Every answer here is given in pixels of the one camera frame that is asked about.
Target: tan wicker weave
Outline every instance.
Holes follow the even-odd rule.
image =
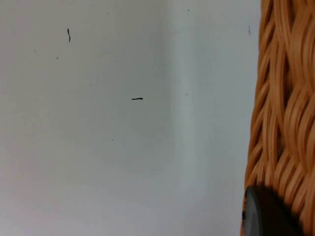
[[[273,189],[315,236],[315,0],[261,2],[249,185]]]

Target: white wall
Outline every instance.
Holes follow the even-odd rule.
[[[259,8],[0,1],[1,235],[238,235]]]

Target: wicker basket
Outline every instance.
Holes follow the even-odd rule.
[[[261,1],[245,188],[273,189],[315,236],[314,48],[315,0]]]

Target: black object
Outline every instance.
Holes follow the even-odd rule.
[[[302,236],[297,222],[265,187],[248,187],[244,218],[245,236]]]

